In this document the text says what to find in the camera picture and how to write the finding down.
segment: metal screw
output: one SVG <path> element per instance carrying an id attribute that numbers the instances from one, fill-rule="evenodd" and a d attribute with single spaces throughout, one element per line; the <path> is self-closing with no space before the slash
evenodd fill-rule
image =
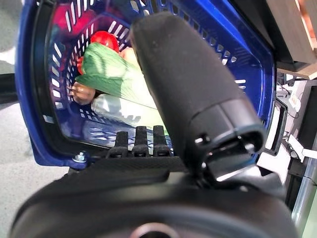
<path id="1" fill-rule="evenodd" d="M 78 155 L 76 155 L 74 158 L 73 158 L 73 161 L 77 162 L 77 163 L 85 163 L 87 160 L 86 160 L 86 155 L 85 155 L 85 152 L 80 152 Z"/>

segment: black plastic part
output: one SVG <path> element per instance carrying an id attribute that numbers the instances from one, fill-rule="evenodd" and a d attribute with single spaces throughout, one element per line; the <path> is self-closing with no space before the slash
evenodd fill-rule
<path id="1" fill-rule="evenodd" d="M 171 156 L 170 148 L 167 146 L 164 129 L 161 125 L 153 128 L 153 156 Z"/>
<path id="2" fill-rule="evenodd" d="M 134 157 L 148 157 L 148 135 L 146 126 L 138 126 L 135 131 L 135 142 L 132 149 Z"/>
<path id="3" fill-rule="evenodd" d="M 132 24 L 130 37 L 174 149 L 192 173 L 200 174 L 206 154 L 237 136 L 252 133 L 262 148 L 265 131 L 248 98 L 183 19 L 167 12 L 144 17 Z"/>
<path id="4" fill-rule="evenodd" d="M 115 138 L 114 147 L 111 148 L 106 158 L 125 158 L 128 155 L 128 133 L 119 131 Z"/>
<path id="5" fill-rule="evenodd" d="M 0 74 L 0 104 L 17 102 L 14 73 Z"/>
<path id="6" fill-rule="evenodd" d="M 32 196 L 10 238 L 129 237 L 150 222 L 184 238 L 297 238 L 285 204 L 260 191 L 198 189 L 186 174 L 164 170 L 109 173 L 96 166 L 84 172 Z"/>
<path id="7" fill-rule="evenodd" d="M 281 100 L 278 98 L 275 98 L 275 106 L 279 107 L 280 113 L 279 113 L 279 118 L 278 118 L 278 125 L 276 128 L 276 134 L 273 140 L 273 144 L 271 149 L 264 149 L 264 152 L 273 156 L 276 156 L 279 148 L 281 147 L 284 131 L 285 131 L 285 126 L 286 126 L 286 121 L 287 121 L 287 113 L 288 113 L 288 108 L 287 105 L 284 104 Z"/>
<path id="8" fill-rule="evenodd" d="M 48 78 L 48 40 L 51 34 L 51 20 L 56 6 L 55 0 L 40 1 L 34 21 L 31 57 L 30 81 L 32 96 L 45 142 L 56 154 L 74 156 L 86 151 L 91 157 L 104 155 L 108 148 L 72 140 L 60 130 L 54 106 L 50 98 Z M 53 123 L 44 121 L 43 115 L 53 119 Z"/>

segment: basket handle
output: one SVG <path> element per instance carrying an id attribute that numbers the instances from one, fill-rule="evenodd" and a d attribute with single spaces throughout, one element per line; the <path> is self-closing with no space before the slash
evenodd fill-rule
<path id="1" fill-rule="evenodd" d="M 266 148 L 264 149 L 265 153 L 273 155 L 273 156 L 277 155 L 279 148 L 281 147 L 282 138 L 283 138 L 285 126 L 286 126 L 287 112 L 288 112 L 288 108 L 286 104 L 284 104 L 278 98 L 276 98 L 275 100 L 276 100 L 275 105 L 278 106 L 280 109 L 276 134 L 275 134 L 271 149 L 266 149 Z"/>
<path id="2" fill-rule="evenodd" d="M 132 24 L 130 39 L 174 149 L 192 173 L 202 173 L 202 164 L 229 141 L 249 143 L 250 153 L 262 149 L 265 130 L 249 99 L 183 19 L 168 12 L 144 17 Z M 241 153 L 237 144 L 229 144 L 228 150 Z M 251 155 L 233 157 L 236 169 Z M 217 158 L 218 174 L 228 172 L 223 168 L 230 159 L 222 159 Z"/>

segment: basket slot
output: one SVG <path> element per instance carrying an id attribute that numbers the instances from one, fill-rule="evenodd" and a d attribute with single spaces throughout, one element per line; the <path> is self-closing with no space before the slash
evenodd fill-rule
<path id="1" fill-rule="evenodd" d="M 75 15 L 75 9 L 74 9 L 74 2 L 71 2 L 70 10 L 71 10 L 71 15 L 72 15 L 72 19 L 73 19 L 73 25 L 75 25 L 76 24 L 76 15 Z"/>
<path id="2" fill-rule="evenodd" d="M 87 10 L 87 0 L 84 0 L 84 11 Z"/>
<path id="3" fill-rule="evenodd" d="M 64 109 L 63 103 L 61 102 L 55 102 L 56 109 Z"/>
<path id="4" fill-rule="evenodd" d="M 68 31 L 71 32 L 70 19 L 69 19 L 68 11 L 65 13 L 65 19 L 66 19 Z"/>
<path id="5" fill-rule="evenodd" d="M 80 3 L 80 0 L 77 0 L 77 10 L 78 10 L 78 17 L 81 16 L 81 3 Z"/>

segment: clear plastic bottle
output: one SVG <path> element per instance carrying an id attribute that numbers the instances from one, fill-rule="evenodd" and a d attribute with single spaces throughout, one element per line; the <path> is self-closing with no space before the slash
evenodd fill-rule
<path id="1" fill-rule="evenodd" d="M 101 94 L 91 104 L 99 116 L 123 122 L 130 126 L 164 125 L 157 109 L 134 103 L 109 94 Z"/>

